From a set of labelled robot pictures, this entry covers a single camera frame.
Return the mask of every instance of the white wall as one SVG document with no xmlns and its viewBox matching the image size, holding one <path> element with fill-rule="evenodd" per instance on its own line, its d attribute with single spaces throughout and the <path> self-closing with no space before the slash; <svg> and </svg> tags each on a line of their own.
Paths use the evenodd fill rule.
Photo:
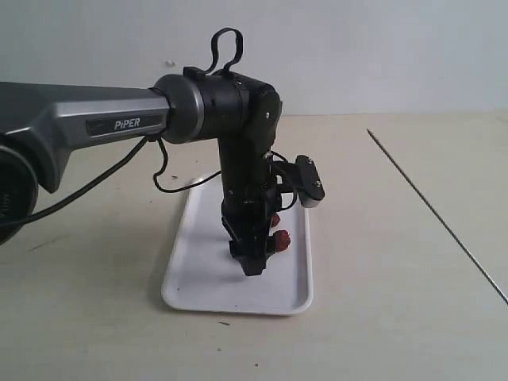
<svg viewBox="0 0 508 381">
<path fill-rule="evenodd" d="M 287 114 L 506 108 L 507 19 L 507 0 L 3 0 L 0 80 L 149 87 L 208 67 L 228 25 Z"/>
</svg>

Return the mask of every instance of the robotic arm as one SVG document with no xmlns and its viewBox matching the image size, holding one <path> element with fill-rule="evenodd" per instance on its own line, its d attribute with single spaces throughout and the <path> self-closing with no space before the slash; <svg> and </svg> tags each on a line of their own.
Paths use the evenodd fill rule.
<svg viewBox="0 0 508 381">
<path fill-rule="evenodd" d="M 236 34 L 237 53 L 221 70 L 220 35 Z M 246 275 L 259 275 L 275 252 L 270 236 L 282 194 L 304 207 L 325 196 L 314 162 L 274 160 L 282 103 L 274 87 L 230 71 L 243 52 L 241 33 L 212 38 L 206 71 L 185 67 L 150 89 L 0 83 L 0 244 L 24 225 L 41 185 L 57 191 L 75 149 L 133 137 L 172 144 L 217 139 L 229 249 Z"/>
</svg>

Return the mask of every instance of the piper logo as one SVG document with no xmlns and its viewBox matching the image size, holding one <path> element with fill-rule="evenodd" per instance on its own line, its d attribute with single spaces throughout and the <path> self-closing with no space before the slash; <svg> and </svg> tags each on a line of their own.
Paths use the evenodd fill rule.
<svg viewBox="0 0 508 381">
<path fill-rule="evenodd" d="M 122 119 L 120 121 L 114 122 L 114 130 L 122 130 L 122 129 L 133 129 L 135 127 L 140 126 L 140 118 L 135 117 L 134 119 Z"/>
</svg>

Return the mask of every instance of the white tray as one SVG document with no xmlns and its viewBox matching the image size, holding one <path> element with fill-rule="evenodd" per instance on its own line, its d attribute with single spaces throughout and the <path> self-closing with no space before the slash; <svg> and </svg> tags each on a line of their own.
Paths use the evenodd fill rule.
<svg viewBox="0 0 508 381">
<path fill-rule="evenodd" d="M 284 205 L 291 197 L 284 195 Z M 189 192 L 164 276 L 164 301 L 178 310 L 272 315 L 305 311 L 313 297 L 307 210 L 297 203 L 280 214 L 275 229 L 289 232 L 289 248 L 274 254 L 262 275 L 247 277 L 229 254 L 221 201 L 220 178 Z"/>
</svg>

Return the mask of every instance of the table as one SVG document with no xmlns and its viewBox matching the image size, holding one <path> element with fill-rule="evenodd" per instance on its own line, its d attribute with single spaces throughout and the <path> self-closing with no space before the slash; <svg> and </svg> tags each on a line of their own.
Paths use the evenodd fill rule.
<svg viewBox="0 0 508 381">
<path fill-rule="evenodd" d="M 160 153 L 151 144 L 0 248 L 2 378 L 505 379 L 508 309 L 365 131 L 468 118 L 493 121 L 490 114 L 282 119 L 275 149 L 311 156 L 327 194 L 310 214 L 314 303 L 289 318 L 185 313 L 162 303 L 186 195 L 154 189 Z M 38 207 L 133 144 L 75 152 L 59 193 L 42 194 Z M 171 146 L 170 156 L 168 186 L 218 168 L 213 141 Z"/>
</svg>

